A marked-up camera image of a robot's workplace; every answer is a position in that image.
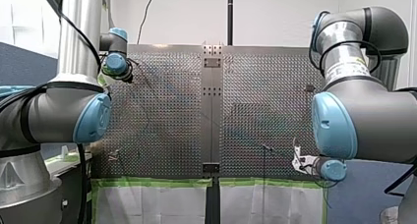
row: pegboard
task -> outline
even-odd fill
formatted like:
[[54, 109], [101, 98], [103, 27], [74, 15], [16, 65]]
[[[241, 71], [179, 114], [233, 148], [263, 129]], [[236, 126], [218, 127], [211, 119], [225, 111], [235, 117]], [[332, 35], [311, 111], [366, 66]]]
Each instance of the pegboard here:
[[129, 47], [135, 81], [111, 89], [94, 177], [201, 178], [211, 161], [221, 177], [305, 178], [291, 166], [292, 142], [318, 154], [310, 105], [323, 85], [307, 48], [222, 46], [211, 69], [208, 54], [203, 46]]
[[294, 139], [303, 154], [318, 154], [311, 100], [324, 82], [307, 51], [224, 47], [222, 177], [302, 177], [291, 166]]
[[199, 178], [201, 46], [129, 46], [132, 84], [111, 88], [110, 128], [95, 177]]

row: robotic arm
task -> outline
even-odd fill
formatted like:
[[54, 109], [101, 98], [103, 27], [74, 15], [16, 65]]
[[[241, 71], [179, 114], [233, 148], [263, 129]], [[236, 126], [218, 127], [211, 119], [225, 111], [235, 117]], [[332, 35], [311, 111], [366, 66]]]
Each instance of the robotic arm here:
[[[320, 67], [316, 67], [326, 78], [312, 107], [320, 153], [328, 158], [415, 164], [417, 93], [391, 91], [399, 59], [408, 48], [401, 18], [380, 7], [321, 13], [311, 43], [311, 50], [321, 55]], [[366, 48], [371, 71], [361, 48]], [[344, 172], [340, 166], [332, 171]], [[405, 180], [405, 174], [402, 178], [398, 181]], [[416, 209], [414, 179], [399, 208], [398, 223], [415, 223]]]
[[[61, 182], [51, 180], [40, 144], [101, 139], [111, 102], [97, 76], [132, 80], [127, 33], [100, 34], [101, 6], [63, 0], [56, 78], [39, 87], [0, 87], [0, 223], [60, 223]], [[98, 50], [108, 52], [103, 67]]]

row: wire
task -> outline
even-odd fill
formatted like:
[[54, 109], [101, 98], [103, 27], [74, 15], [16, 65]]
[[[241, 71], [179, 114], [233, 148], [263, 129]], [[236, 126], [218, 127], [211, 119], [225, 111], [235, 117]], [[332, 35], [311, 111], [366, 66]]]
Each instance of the wire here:
[[77, 26], [66, 15], [64, 15], [61, 11], [58, 11], [58, 14], [61, 18], [64, 18], [64, 20], [67, 21], [67, 23], [71, 27], [73, 27], [73, 29], [76, 30], [77, 33], [83, 38], [85, 44], [87, 45], [87, 47], [91, 51], [92, 55], [94, 56], [95, 61], [97, 63], [97, 68], [99, 69], [101, 67], [100, 57], [98, 56], [98, 52], [97, 52], [97, 50], [95, 50], [94, 45], [92, 45], [91, 41], [89, 41], [89, 38], [79, 28], [77, 28]]
[[398, 91], [398, 92], [415, 91], [415, 92], [417, 92], [417, 87], [400, 88], [400, 89], [396, 89], [395, 91]]
[[413, 166], [408, 169], [401, 177], [399, 177], [395, 182], [393, 182], [389, 187], [384, 190], [384, 193], [391, 196], [404, 196], [404, 194], [393, 193], [392, 191], [405, 182], [414, 172], [417, 171], [417, 163], [414, 162]]
[[87, 163], [86, 163], [86, 153], [84, 151], [84, 146], [81, 143], [77, 143], [77, 148], [80, 154], [80, 165], [81, 165], [81, 205], [80, 212], [78, 217], [78, 224], [84, 223], [84, 217], [86, 214], [87, 206]]
[[6, 107], [10, 106], [11, 104], [18, 101], [19, 99], [23, 99], [25, 97], [32, 98], [35, 95], [41, 93], [42, 91], [44, 91], [44, 87], [46, 85], [47, 84], [41, 84], [35, 88], [25, 89], [25, 90], [19, 91], [16, 94], [12, 94], [8, 96], [7, 98], [4, 98], [3, 100], [0, 101], [0, 113], [3, 112], [3, 110]]
[[366, 45], [368, 47], [371, 47], [372, 49], [375, 50], [375, 52], [377, 52], [377, 64], [374, 66], [374, 68], [371, 69], [370, 73], [374, 73], [381, 65], [381, 62], [383, 60], [383, 57], [381, 55], [380, 50], [377, 48], [377, 46], [375, 46], [373, 43], [365, 41], [365, 40], [344, 40], [341, 42], [338, 42], [334, 45], [332, 45], [331, 47], [329, 47], [325, 52], [323, 52], [322, 57], [320, 58], [320, 64], [319, 64], [319, 71], [322, 73], [322, 75], [324, 75], [324, 71], [325, 69], [323, 68], [323, 61], [325, 60], [326, 55], [328, 55], [332, 49], [344, 45], [344, 44], [348, 44], [348, 43], [359, 43], [362, 45]]
[[147, 7], [145, 8], [144, 19], [142, 20], [141, 27], [139, 28], [138, 41], [136, 42], [136, 44], [139, 44], [139, 41], [141, 40], [142, 28], [144, 27], [145, 21], [147, 20], [148, 8], [149, 8], [149, 5], [150, 5], [151, 2], [152, 2], [152, 0], [149, 0], [148, 4], [147, 4]]
[[100, 56], [100, 65], [98, 65], [97, 74], [101, 72], [101, 65], [103, 64], [105, 58], [107, 57], [107, 54], [99, 54]]
[[317, 19], [313, 25], [313, 33], [312, 33], [312, 38], [310, 40], [310, 48], [309, 48], [309, 59], [310, 59], [310, 63], [313, 65], [313, 67], [317, 70], [320, 70], [320, 68], [317, 66], [316, 62], [313, 60], [313, 45], [314, 45], [314, 39], [316, 38], [317, 35], [317, 31], [318, 31], [318, 27], [319, 27], [319, 23], [321, 21], [321, 19], [325, 16], [330, 14], [329, 11], [321, 11], [319, 13], [319, 15], [317, 16]]

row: yellow-green tape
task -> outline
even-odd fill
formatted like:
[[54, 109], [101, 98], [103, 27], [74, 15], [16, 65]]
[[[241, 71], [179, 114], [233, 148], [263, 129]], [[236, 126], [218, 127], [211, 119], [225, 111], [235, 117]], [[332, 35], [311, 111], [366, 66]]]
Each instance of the yellow-green tape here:
[[222, 187], [249, 187], [254, 185], [266, 185], [274, 187], [296, 187], [308, 189], [321, 189], [314, 182], [279, 180], [270, 178], [220, 178]]

